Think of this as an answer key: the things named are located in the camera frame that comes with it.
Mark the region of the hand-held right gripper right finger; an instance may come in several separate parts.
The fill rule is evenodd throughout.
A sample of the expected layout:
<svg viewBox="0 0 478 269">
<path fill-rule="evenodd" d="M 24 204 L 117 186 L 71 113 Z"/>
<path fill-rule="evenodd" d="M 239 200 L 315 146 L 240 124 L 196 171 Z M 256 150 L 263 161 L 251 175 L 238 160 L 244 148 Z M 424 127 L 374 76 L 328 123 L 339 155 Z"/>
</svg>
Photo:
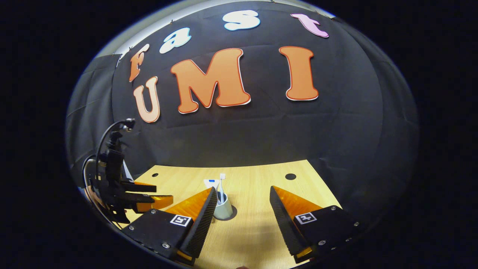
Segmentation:
<svg viewBox="0 0 478 269">
<path fill-rule="evenodd" d="M 361 235 L 361 223 L 337 205 L 321 207 L 277 186 L 269 201 L 296 263 L 323 258 Z"/>
</svg>

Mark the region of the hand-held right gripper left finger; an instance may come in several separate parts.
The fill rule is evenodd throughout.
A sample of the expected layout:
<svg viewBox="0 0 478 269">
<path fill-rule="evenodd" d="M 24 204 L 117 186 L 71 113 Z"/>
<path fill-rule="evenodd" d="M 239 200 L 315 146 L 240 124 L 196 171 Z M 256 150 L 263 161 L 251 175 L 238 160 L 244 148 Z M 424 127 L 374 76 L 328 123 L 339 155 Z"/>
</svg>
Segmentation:
<svg viewBox="0 0 478 269">
<path fill-rule="evenodd" d="M 200 256 L 217 205 L 210 187 L 166 211 L 150 209 L 122 232 L 155 255 L 193 266 Z"/>
</svg>

